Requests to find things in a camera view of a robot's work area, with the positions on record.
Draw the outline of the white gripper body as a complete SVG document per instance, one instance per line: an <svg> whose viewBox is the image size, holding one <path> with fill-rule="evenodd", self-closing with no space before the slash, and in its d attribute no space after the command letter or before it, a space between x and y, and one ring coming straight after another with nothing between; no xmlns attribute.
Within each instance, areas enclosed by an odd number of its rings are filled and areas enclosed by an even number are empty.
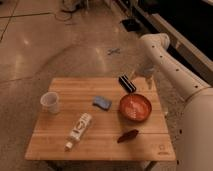
<svg viewBox="0 0 213 171"><path fill-rule="evenodd" d="M153 65L138 65L130 74L130 79L136 79L137 77L143 77L148 85L148 88L152 88L152 76L154 73Z"/></svg>

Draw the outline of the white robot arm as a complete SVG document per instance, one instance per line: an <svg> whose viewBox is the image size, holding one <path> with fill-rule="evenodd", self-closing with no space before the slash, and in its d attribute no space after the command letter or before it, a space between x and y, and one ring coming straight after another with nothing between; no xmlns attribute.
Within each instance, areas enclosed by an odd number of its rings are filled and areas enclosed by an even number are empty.
<svg viewBox="0 0 213 171"><path fill-rule="evenodd" d="M185 101L179 121L177 171L213 171L213 86L172 57L166 33L139 38L145 57L142 70L131 78L150 77L156 65Z"/></svg>

